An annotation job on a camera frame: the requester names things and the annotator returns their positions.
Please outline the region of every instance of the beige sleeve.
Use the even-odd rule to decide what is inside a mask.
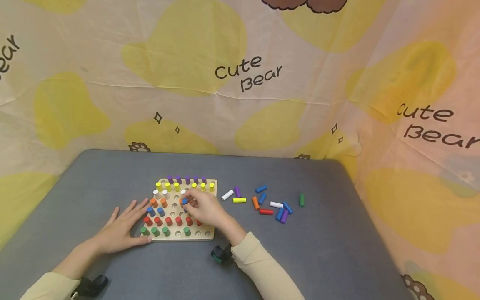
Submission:
[[[235,262],[257,286],[264,300],[304,299],[285,270],[249,232],[243,241],[232,247]]]
[[[20,298],[20,300],[70,300],[80,280],[73,280],[58,273],[45,273]]]

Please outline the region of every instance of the table surface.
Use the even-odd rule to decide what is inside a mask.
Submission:
[[[87,150],[0,251],[3,299],[19,299],[78,243],[93,236],[113,208],[151,197],[167,175],[218,180],[218,195],[239,186],[245,204],[222,202],[292,277],[305,299],[409,300],[400,275],[341,164],[288,158]],[[253,209],[255,188],[288,201],[285,225]],[[305,207],[298,196],[305,194]],[[141,223],[133,229],[139,235]],[[110,279],[100,299],[261,299],[232,263],[210,257],[227,240],[153,242],[96,262],[87,275]]]

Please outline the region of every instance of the green peg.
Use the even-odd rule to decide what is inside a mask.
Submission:
[[[167,226],[162,228],[163,234],[165,234],[166,237],[170,236],[170,230],[168,229]]]
[[[140,229],[140,233],[142,233],[143,235],[150,235],[150,232],[145,226]]]
[[[189,236],[192,234],[192,233],[190,232],[190,228],[188,228],[188,227],[184,227],[184,228],[183,228],[183,232],[185,232],[185,235],[186,235],[187,237],[189,237]]]
[[[157,227],[153,227],[153,228],[152,228],[152,233],[153,233],[153,235],[156,236],[156,237],[160,235],[160,231],[158,230]]]
[[[299,201],[300,207],[305,206],[305,196],[303,194],[300,194],[300,201]]]

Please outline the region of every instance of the bear ear graphic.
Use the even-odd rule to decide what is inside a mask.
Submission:
[[[281,11],[294,10],[299,6],[307,6],[315,13],[339,12],[348,0],[262,0],[270,8]]]
[[[262,0],[263,3],[270,6],[271,9],[294,10],[299,6],[302,6],[307,0]]]
[[[348,0],[308,0],[307,6],[315,13],[339,12]]]

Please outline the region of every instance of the left hand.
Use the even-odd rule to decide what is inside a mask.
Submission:
[[[133,200],[120,216],[118,216],[120,209],[115,207],[110,220],[90,239],[99,254],[119,252],[152,241],[152,238],[148,236],[137,238],[130,236],[133,225],[147,212],[149,207],[147,198],[137,206],[135,206],[136,203],[137,201]]]

